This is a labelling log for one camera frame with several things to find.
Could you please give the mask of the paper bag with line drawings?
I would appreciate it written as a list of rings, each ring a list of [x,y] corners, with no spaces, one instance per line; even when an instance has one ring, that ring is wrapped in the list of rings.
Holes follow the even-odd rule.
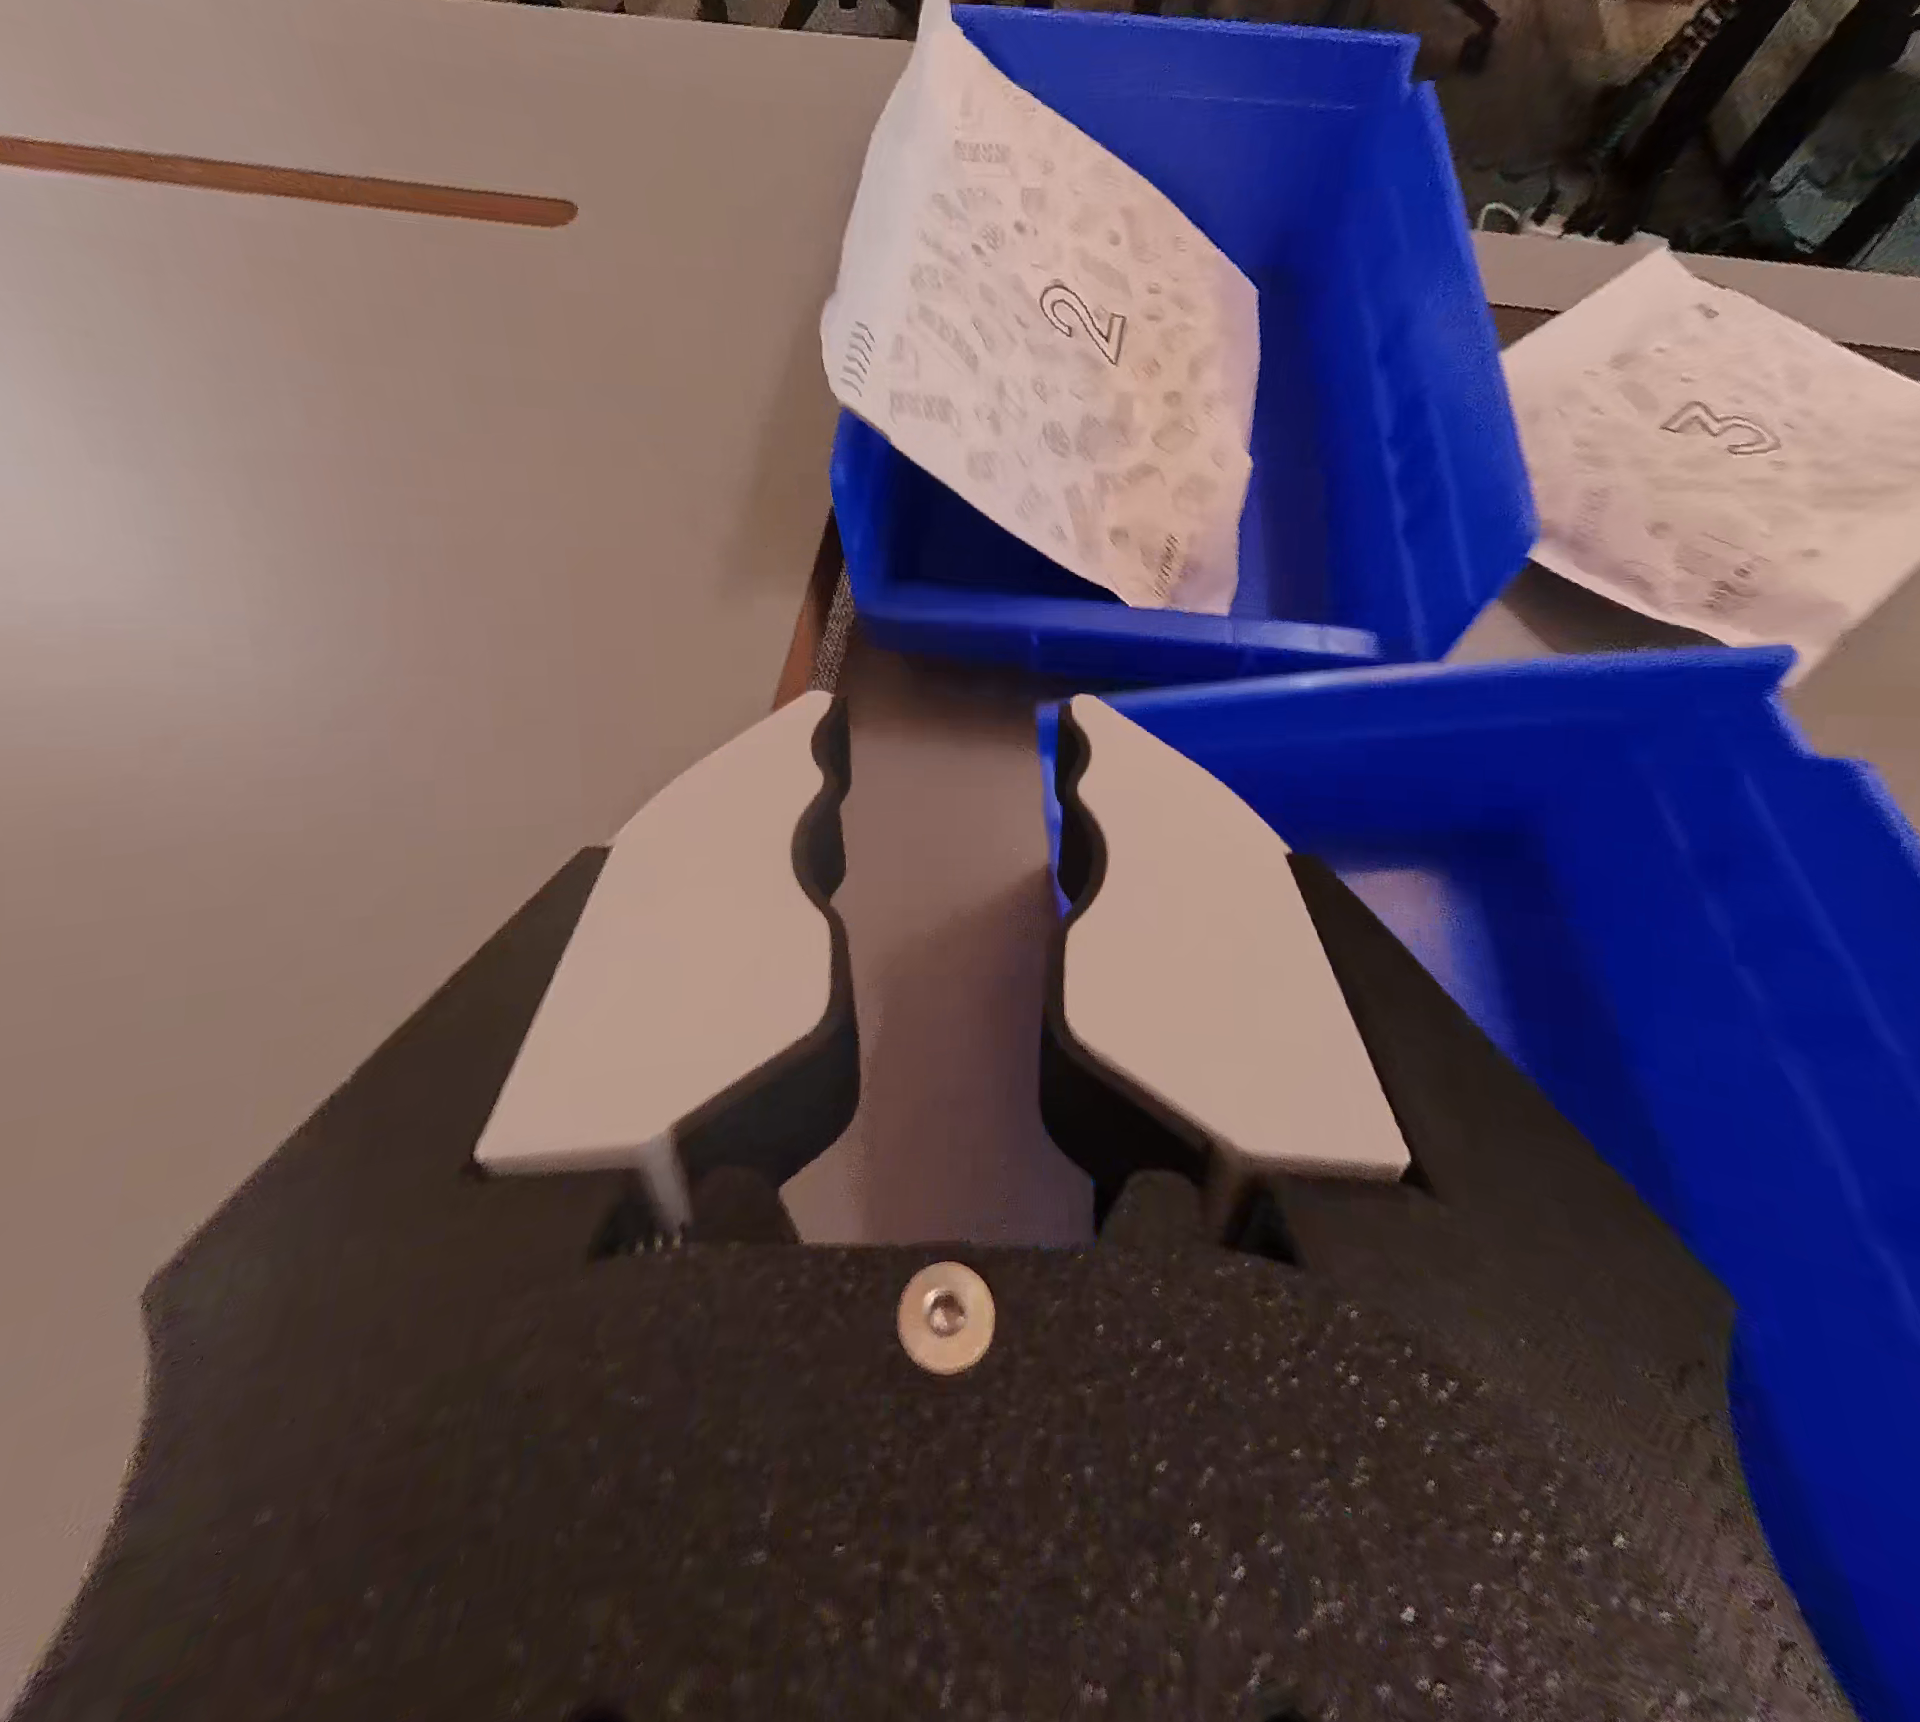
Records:
[[[1224,616],[1257,308],[1158,188],[921,0],[822,312],[844,409],[1118,602]]]
[[[1663,247],[1502,369],[1559,579],[1810,669],[1915,574],[1915,381]]]

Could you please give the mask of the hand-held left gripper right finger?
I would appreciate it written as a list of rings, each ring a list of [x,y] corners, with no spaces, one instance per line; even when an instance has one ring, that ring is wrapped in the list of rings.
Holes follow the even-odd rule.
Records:
[[[1302,886],[1234,787],[1114,702],[1054,713],[1055,882],[1037,1099],[1092,1227],[1167,1179],[1203,1229],[1283,1189],[1408,1181],[1413,1152]]]

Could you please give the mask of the blue plastic bin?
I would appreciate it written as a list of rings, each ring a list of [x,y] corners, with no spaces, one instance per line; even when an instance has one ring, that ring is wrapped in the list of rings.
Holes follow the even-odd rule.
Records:
[[[1238,585],[1224,616],[1124,606],[841,413],[827,481],[863,642],[1138,687],[1449,653],[1537,516],[1413,38],[1019,5],[956,25],[1257,287]]]
[[[1915,1718],[1915,831],[1690,650],[1105,697],[1302,859],[1411,1152],[1545,1187],[1552,1108],[1733,1308],[1732,1420],[1866,1718]]]

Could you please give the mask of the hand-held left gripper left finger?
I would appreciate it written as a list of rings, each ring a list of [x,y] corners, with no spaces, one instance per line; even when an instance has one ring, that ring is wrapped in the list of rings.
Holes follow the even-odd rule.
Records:
[[[814,687],[670,780],[603,851],[473,1146],[492,1179],[621,1175],[660,1229],[779,1193],[860,1098],[847,703]]]

